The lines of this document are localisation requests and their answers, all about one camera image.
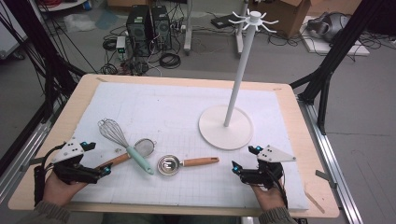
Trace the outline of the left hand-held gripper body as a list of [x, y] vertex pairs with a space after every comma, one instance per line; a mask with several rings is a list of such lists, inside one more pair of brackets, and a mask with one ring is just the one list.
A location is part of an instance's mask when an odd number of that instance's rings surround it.
[[85, 152], [78, 140], [70, 139], [52, 158], [53, 172], [68, 185], [75, 182], [96, 184], [100, 179], [99, 168], [85, 167], [80, 163]]

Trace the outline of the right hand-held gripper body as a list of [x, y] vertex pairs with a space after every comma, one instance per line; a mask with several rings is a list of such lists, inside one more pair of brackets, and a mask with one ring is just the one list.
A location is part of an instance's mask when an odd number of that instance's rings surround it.
[[238, 175], [241, 182], [248, 185], [263, 186], [270, 189], [283, 176], [282, 162], [296, 161], [296, 158], [276, 147], [262, 147], [262, 152], [255, 155], [258, 161], [257, 169], [244, 169]]

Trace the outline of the whisk with mint green handle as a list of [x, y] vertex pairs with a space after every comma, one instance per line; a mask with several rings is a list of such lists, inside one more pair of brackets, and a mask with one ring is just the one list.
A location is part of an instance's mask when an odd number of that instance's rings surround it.
[[147, 156], [150, 155], [155, 148], [153, 140], [143, 138], [135, 142], [133, 145], [130, 145], [126, 140], [120, 125], [114, 119], [101, 119], [98, 121], [98, 127], [100, 134], [104, 138], [126, 149], [124, 154], [105, 162], [105, 165], [110, 163], [112, 165], [117, 165], [128, 161], [129, 159], [133, 159], [146, 173], [150, 175], [154, 174], [151, 165], [147, 161]]

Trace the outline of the white utensil stand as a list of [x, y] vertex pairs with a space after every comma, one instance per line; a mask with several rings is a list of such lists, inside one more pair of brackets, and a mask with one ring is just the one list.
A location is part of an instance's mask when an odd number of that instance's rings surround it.
[[198, 127], [201, 136], [213, 147], [225, 150], [235, 150], [245, 146], [254, 134], [253, 124], [248, 114], [235, 106], [242, 79], [248, 64], [248, 57], [255, 34], [263, 28], [269, 33], [274, 33], [267, 24], [276, 24], [277, 21], [266, 21], [266, 13], [250, 11], [247, 9], [245, 16], [235, 14], [242, 30], [246, 31], [243, 40], [243, 49], [238, 64], [236, 77], [233, 83], [231, 98], [228, 105], [216, 105], [206, 109], [199, 118]]

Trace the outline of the metal scoop with wooden handle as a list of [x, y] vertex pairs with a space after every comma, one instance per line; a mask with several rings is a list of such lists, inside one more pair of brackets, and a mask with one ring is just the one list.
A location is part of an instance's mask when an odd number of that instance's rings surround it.
[[195, 158], [181, 161], [174, 155], [162, 156], [157, 162], [158, 171], [165, 176], [175, 175], [180, 167], [192, 167], [219, 162], [218, 157]]

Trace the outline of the small mesh strainer wooden handle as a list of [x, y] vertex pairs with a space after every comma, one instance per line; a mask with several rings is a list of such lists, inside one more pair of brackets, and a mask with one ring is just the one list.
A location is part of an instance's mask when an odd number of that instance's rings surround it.
[[130, 146], [127, 142], [118, 142], [118, 144], [126, 149], [126, 152], [118, 157], [106, 161], [101, 164], [101, 167], [106, 165], [118, 165], [129, 159], [133, 159], [146, 173], [153, 175], [154, 171], [147, 161], [149, 156], [155, 148], [155, 143], [147, 138], [138, 140], [134, 145]]

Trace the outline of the small white power box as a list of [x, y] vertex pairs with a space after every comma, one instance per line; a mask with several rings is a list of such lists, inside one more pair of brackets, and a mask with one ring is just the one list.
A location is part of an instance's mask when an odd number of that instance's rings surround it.
[[126, 55], [126, 37], [125, 36], [118, 36], [117, 43], [116, 43], [116, 51], [119, 55], [121, 61], [125, 61], [127, 58]]

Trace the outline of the white stand pole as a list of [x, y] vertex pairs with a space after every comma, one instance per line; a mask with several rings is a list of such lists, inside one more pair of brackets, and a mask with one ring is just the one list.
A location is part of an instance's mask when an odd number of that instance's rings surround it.
[[[243, 0], [243, 5], [240, 11], [240, 16], [246, 16], [247, 15], [247, 9], [248, 9], [248, 0]], [[237, 52], [239, 54], [242, 53], [243, 51], [243, 27], [244, 25], [242, 23], [239, 23], [238, 28], [235, 32], [235, 40], [236, 40], [236, 46], [237, 46]]]
[[185, 38], [183, 45], [184, 52], [187, 55], [189, 55], [191, 52], [191, 38], [192, 38], [191, 10], [192, 10], [192, 0], [187, 0], [187, 21], [186, 21]]

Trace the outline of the clear plastic sheet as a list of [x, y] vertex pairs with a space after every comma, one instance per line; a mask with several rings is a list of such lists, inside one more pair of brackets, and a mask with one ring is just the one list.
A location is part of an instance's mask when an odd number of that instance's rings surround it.
[[68, 33], [86, 32], [95, 28], [95, 23], [88, 15], [70, 14], [64, 17], [64, 24]]

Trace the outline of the black computer tower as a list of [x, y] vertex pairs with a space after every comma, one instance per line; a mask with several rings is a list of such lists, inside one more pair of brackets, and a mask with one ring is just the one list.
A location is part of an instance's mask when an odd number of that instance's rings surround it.
[[166, 6], [153, 6], [151, 15], [157, 48], [161, 50], [171, 49], [170, 21]]
[[134, 56], [149, 56], [152, 25], [148, 5], [133, 5], [126, 22]]

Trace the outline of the black flat device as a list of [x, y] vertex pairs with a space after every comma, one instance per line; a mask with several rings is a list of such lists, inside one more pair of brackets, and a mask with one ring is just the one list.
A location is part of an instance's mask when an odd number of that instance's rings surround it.
[[211, 24], [218, 29], [229, 27], [233, 25], [233, 21], [236, 19], [234, 14], [218, 17], [211, 20]]

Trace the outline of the cardboard box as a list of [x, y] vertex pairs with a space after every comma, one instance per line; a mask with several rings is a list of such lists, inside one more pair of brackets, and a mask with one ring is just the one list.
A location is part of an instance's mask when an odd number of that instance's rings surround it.
[[277, 21], [268, 28], [285, 38], [299, 33], [310, 7], [310, 0], [248, 0], [251, 11], [266, 14], [264, 21]]

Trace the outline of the metal rail bracket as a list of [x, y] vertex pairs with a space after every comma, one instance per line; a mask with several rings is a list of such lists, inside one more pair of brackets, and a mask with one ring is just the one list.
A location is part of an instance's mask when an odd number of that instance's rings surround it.
[[320, 170], [315, 171], [315, 175], [326, 180], [329, 183], [330, 188], [336, 189], [337, 188], [337, 183], [335, 183], [332, 180], [332, 177], [330, 175], [325, 174], [324, 172], [321, 172]]
[[20, 172], [26, 172], [31, 165], [36, 165], [36, 164], [41, 164], [41, 162], [44, 160], [44, 158], [34, 158], [30, 159], [28, 162], [25, 164], [21, 165], [20, 167]]

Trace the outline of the aluminium rail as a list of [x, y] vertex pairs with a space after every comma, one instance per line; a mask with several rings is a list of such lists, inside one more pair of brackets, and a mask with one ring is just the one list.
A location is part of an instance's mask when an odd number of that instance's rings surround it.
[[298, 100], [298, 105], [306, 116], [306, 123], [311, 128], [314, 135], [314, 142], [318, 145], [320, 158], [325, 164], [327, 176], [330, 179], [330, 186], [335, 191], [336, 201], [343, 212], [348, 224], [363, 224], [360, 211], [353, 199], [343, 171], [333, 152], [331, 142], [317, 125], [318, 112], [313, 105], [308, 105], [302, 100]]
[[11, 194], [16, 183], [25, 173], [19, 171], [21, 165], [35, 158], [63, 107], [56, 104], [53, 112], [46, 117], [45, 107], [40, 106], [0, 159], [0, 204]]

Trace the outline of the black metal frame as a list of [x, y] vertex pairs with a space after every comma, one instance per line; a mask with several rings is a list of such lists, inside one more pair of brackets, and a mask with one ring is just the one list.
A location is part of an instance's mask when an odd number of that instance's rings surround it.
[[7, 6], [40, 56], [40, 59], [38, 59], [31, 54], [29, 47], [21, 40], [16, 29], [6, 19], [0, 17], [0, 22], [27, 53], [36, 73], [45, 79], [45, 102], [42, 105], [42, 111], [43, 119], [49, 119], [54, 113], [55, 101], [60, 96], [70, 97], [76, 88], [78, 82], [72, 75], [83, 77], [86, 72], [61, 56], [36, 16], [29, 0], [0, 0], [0, 6], [2, 5]]
[[319, 67], [311, 74], [290, 83], [293, 89], [306, 84], [304, 91], [298, 94], [298, 99], [306, 105], [313, 105], [320, 94], [317, 126], [323, 135], [326, 135], [325, 119], [332, 75], [386, 1], [362, 0]]

